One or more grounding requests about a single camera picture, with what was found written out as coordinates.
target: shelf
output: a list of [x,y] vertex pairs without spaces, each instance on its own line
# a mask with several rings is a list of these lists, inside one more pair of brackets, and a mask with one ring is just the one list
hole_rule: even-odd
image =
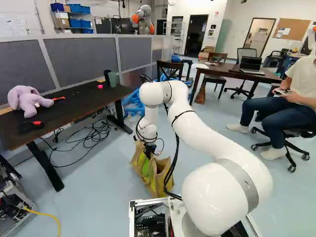
[[74,30],[74,29],[87,29],[87,30],[92,30],[92,28],[82,28],[82,27],[57,27],[58,29],[64,29],[64,30],[67,30],[67,29],[70,29],[70,30]]
[[91,15],[91,13],[80,13],[80,12],[66,12],[66,11],[53,11],[53,13],[68,13],[69,15]]

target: white t-shirt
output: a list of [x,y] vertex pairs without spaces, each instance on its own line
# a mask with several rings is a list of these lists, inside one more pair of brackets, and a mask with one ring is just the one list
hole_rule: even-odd
[[292,78],[291,90],[307,98],[316,99],[316,57],[304,57],[285,72]]

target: bulletin board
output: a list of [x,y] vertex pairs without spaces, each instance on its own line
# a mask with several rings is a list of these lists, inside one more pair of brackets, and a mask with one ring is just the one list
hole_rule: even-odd
[[[280,18],[273,37],[285,40],[302,41],[310,23],[311,20]],[[282,35],[281,38],[277,37],[280,28],[290,29],[290,32],[287,35]]]

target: green cup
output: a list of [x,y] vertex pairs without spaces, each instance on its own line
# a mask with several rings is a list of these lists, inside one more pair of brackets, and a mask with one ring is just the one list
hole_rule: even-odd
[[117,74],[114,72],[109,73],[109,79],[110,79],[110,87],[116,87],[117,85]]

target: chair wheel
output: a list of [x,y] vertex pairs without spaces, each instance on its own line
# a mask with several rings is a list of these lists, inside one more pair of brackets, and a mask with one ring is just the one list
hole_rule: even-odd
[[290,171],[291,173],[294,173],[296,171],[296,167],[290,165],[287,170]]
[[256,150],[258,150],[258,147],[257,147],[257,145],[252,145],[251,149],[255,152]]
[[308,161],[308,160],[310,160],[310,155],[303,154],[302,159],[305,161]]
[[255,128],[252,128],[252,129],[250,130],[250,132],[251,132],[252,134],[255,134],[255,133],[257,132],[257,130],[256,130]]

